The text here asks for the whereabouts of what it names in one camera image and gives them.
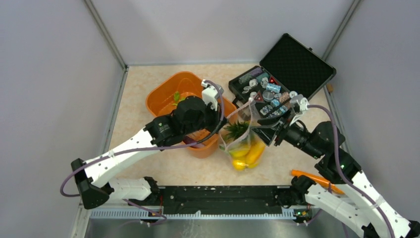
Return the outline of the orange pineapple toy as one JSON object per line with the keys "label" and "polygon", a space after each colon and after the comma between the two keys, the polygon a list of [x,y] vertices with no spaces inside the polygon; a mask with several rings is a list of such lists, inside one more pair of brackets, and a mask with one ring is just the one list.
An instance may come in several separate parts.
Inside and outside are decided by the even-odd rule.
{"label": "orange pineapple toy", "polygon": [[235,123],[229,123],[224,129],[227,133],[223,136],[226,141],[236,140],[242,136],[249,128],[247,121],[236,121]]}

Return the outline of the yellow banana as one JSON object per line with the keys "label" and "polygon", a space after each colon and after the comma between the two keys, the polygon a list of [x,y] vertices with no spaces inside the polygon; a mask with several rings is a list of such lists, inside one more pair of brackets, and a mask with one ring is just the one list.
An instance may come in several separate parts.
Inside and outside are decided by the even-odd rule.
{"label": "yellow banana", "polygon": [[251,146],[241,146],[241,147],[229,150],[228,153],[233,158],[242,158],[249,153],[250,149],[251,149]]}

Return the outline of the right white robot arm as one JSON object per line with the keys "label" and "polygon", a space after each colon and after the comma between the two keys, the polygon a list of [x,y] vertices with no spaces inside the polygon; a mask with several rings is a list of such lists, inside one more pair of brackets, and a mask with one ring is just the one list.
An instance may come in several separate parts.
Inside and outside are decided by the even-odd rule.
{"label": "right white robot arm", "polygon": [[300,121],[290,123],[280,119],[278,123],[252,127],[252,131],[267,144],[288,142],[320,159],[315,165],[319,174],[352,201],[349,204],[315,185],[307,176],[300,176],[292,180],[290,197],[294,203],[307,202],[319,207],[361,238],[419,237],[419,222],[400,216],[373,187],[357,161],[340,148],[345,138],[333,122],[321,122],[309,132]]}

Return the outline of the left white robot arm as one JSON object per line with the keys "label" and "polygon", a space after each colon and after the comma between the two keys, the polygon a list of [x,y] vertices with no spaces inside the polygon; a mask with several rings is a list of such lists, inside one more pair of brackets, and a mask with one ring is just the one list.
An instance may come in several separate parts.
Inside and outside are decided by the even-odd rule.
{"label": "left white robot arm", "polygon": [[71,162],[71,176],[84,208],[94,209],[110,200],[155,204],[159,188],[152,177],[118,180],[115,176],[150,155],[205,143],[226,124],[224,111],[223,98],[188,96],[117,147],[93,159]]}

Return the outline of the yellow bell pepper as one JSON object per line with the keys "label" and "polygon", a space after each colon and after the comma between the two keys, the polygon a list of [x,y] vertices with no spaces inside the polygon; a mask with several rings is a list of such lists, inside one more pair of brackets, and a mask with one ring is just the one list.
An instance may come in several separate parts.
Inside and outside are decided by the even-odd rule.
{"label": "yellow bell pepper", "polygon": [[232,166],[237,171],[243,171],[248,167],[247,164],[242,160],[233,160]]}

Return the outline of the clear zip top bag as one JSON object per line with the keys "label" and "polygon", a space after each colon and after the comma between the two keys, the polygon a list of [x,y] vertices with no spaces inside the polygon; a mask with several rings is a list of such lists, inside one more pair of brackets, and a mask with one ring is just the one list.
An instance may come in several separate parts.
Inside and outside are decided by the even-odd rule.
{"label": "clear zip top bag", "polygon": [[[253,146],[258,142],[263,142],[253,131],[251,131],[251,126],[256,125],[258,123],[258,120],[261,118],[256,108],[255,100],[252,97],[250,97],[245,104],[228,114],[226,118],[227,124],[218,133],[219,149],[229,158],[231,164],[233,160],[242,160],[245,162],[246,156],[242,158],[233,158],[229,155],[228,151],[241,146]],[[236,140],[224,140],[223,136],[227,133],[227,131],[224,128],[229,123],[235,123],[236,121],[247,121],[249,123],[248,130]],[[260,158],[256,164],[247,167],[245,170],[256,167],[259,164]]]}

